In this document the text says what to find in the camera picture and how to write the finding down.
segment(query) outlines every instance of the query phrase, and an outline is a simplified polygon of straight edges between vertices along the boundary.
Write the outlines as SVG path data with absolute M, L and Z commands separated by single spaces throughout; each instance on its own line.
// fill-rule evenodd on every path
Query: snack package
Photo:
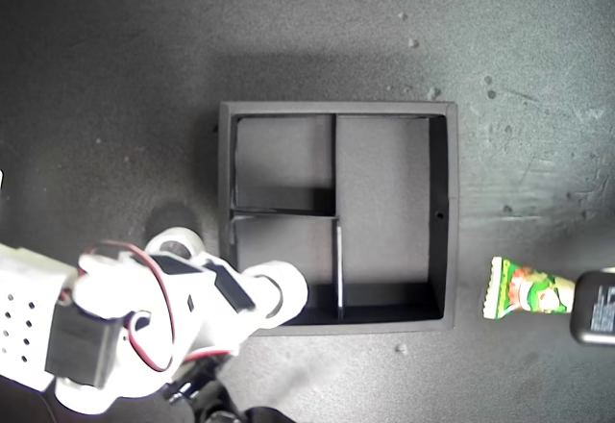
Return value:
M 500 319 L 510 312 L 570 312 L 575 284 L 561 277 L 520 266 L 502 257 L 491 261 L 491 279 L 482 315 Z

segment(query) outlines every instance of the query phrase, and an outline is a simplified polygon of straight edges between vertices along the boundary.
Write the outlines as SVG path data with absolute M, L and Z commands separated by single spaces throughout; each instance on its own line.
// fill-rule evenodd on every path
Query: perforated white panel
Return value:
M 0 375 L 43 391 L 54 307 L 77 270 L 67 264 L 0 245 Z

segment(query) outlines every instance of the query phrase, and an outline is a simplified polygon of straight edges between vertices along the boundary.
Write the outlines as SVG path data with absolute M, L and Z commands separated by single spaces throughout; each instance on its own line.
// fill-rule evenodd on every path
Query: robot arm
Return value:
M 0 246 L 0 375 L 39 391 L 56 377 L 58 400 L 80 413 L 152 394 L 187 361 L 236 353 L 254 331 L 296 316 L 308 297 L 291 264 L 237 273 L 184 228 L 165 231 L 145 251 L 104 246 L 119 255 L 93 249 L 79 269 Z

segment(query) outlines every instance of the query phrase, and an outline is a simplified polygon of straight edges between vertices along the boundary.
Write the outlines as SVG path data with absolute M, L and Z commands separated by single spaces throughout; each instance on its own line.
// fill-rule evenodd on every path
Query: black box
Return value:
M 222 258 L 309 285 L 270 335 L 452 328 L 455 104 L 223 103 L 219 126 Z

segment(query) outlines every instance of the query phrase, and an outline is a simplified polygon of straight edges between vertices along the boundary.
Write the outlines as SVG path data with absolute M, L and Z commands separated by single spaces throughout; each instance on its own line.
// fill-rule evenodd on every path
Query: red wire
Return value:
M 142 262 L 152 272 L 152 274 L 156 278 L 156 281 L 158 282 L 158 285 L 160 287 L 160 291 L 162 292 L 162 296 L 164 297 L 164 303 L 166 303 L 166 308 L 167 308 L 168 313 L 169 313 L 169 322 L 171 324 L 171 341 L 172 341 L 171 347 L 172 347 L 173 344 L 175 344 L 175 318 L 173 316 L 173 311 L 171 310 L 171 301 L 170 301 L 169 295 L 168 295 L 168 293 L 166 291 L 166 286 L 164 285 L 164 280 L 162 279 L 162 268 L 160 267 L 160 265 L 152 257 L 150 257 L 147 253 L 145 253 L 143 250 L 138 248 L 136 245 L 132 245 L 132 243 L 118 242 L 118 241 L 115 241 L 115 240 L 103 240 L 102 242 L 100 242 L 99 245 L 92 247 L 89 250 L 88 253 L 95 253 L 96 249 L 99 246 L 101 246 L 101 245 L 105 245 L 105 246 L 109 246 L 109 247 L 119 247 L 119 248 L 122 248 L 124 250 L 128 250 L 133 255 L 135 255 L 140 260 L 140 262 Z M 131 346 L 135 350 L 136 354 L 152 370 L 154 370 L 156 372 L 164 372 L 164 371 L 168 370 L 169 367 L 171 366 L 171 363 L 173 362 L 173 354 L 172 353 L 171 353 L 171 357 L 169 358 L 169 363 L 165 367 L 158 366 L 147 355 L 147 353 L 145 352 L 143 347 L 140 344 L 138 344 L 138 341 L 136 341 L 135 336 L 134 336 L 134 332 L 132 331 L 130 326 L 128 328 L 128 340 L 131 343 Z
M 203 353 L 188 354 L 185 357 L 184 362 L 197 361 L 202 358 L 208 358 L 209 356 L 222 356 L 229 353 L 230 351 L 226 349 L 213 349 L 210 351 L 205 351 Z

